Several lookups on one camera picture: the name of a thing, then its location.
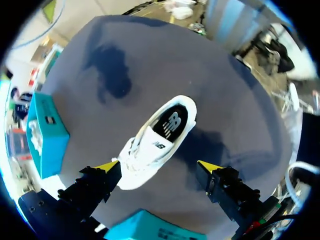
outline floor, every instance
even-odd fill
[[[205,6],[202,4],[197,4],[193,7],[193,16],[184,19],[175,19],[170,12],[166,12],[163,3],[154,3],[146,8],[133,13],[134,16],[146,17],[151,19],[159,19],[168,23],[176,24],[181,27],[188,27],[191,23],[195,23],[199,20],[201,14],[203,13]],[[255,78],[262,84],[267,93],[274,100],[277,108],[282,109],[284,102],[271,95],[271,92],[278,92],[279,90],[287,91],[287,76],[285,73],[276,73],[272,76],[266,74],[264,69],[258,65],[256,50],[253,49],[248,53],[244,60],[249,63],[252,67],[252,74]]]
[[[202,4],[197,4],[193,8],[193,16],[183,19],[183,20],[178,20],[175,19],[173,16],[171,16],[170,12],[166,12],[165,6],[163,3],[154,3],[146,7],[145,9],[134,13],[134,16],[139,16],[139,17],[146,17],[150,19],[158,19],[162,20],[168,23],[176,24],[181,27],[188,27],[189,24],[192,24],[196,22],[201,14],[203,13],[205,9],[205,6]]]

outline gray tablecloth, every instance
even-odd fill
[[[291,155],[275,105],[250,72],[221,47],[159,20],[101,16],[66,46],[42,91],[70,132],[60,178],[69,186],[86,166],[110,162],[147,119],[177,95],[194,99],[197,124],[142,187],[118,187],[93,216],[108,228],[140,208],[173,224],[231,236],[238,225],[209,201],[195,178],[197,160],[231,165],[264,201]]]

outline white plastic bag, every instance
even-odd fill
[[[289,164],[292,164],[297,160],[298,150],[300,146],[303,110],[302,108],[299,108],[297,111],[283,112],[281,114],[281,117],[284,121],[285,128],[288,131],[291,140],[292,155]]]
[[[171,13],[175,7],[176,7],[176,1],[174,0],[166,0],[164,2],[164,9],[167,13]]]
[[[178,20],[187,19],[191,17],[193,13],[194,11],[187,6],[175,7],[172,10],[172,15],[174,16],[175,19],[178,19]]]
[[[175,0],[175,6],[178,7],[188,7],[192,8],[196,1],[193,0]]]

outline wall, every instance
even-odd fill
[[[277,34],[280,34],[284,29],[278,23],[273,23],[272,26]],[[287,31],[280,36],[279,42],[286,47],[288,56],[294,64],[294,69],[286,73],[290,79],[312,80],[318,78],[316,65],[306,47],[299,49],[298,45]]]
[[[48,35],[60,45],[66,46],[72,37],[83,28],[91,19],[101,15],[122,14],[133,7],[147,2],[146,0],[66,0],[64,10],[58,22],[48,32]],[[63,7],[64,0],[57,0],[54,20],[57,19]],[[49,28],[50,24],[43,13],[38,11],[28,22],[13,46],[23,44]],[[11,88],[17,86],[21,92],[30,91],[28,81],[30,72],[36,64],[30,60],[39,44],[40,39],[9,52],[6,59],[7,67],[13,72]]]

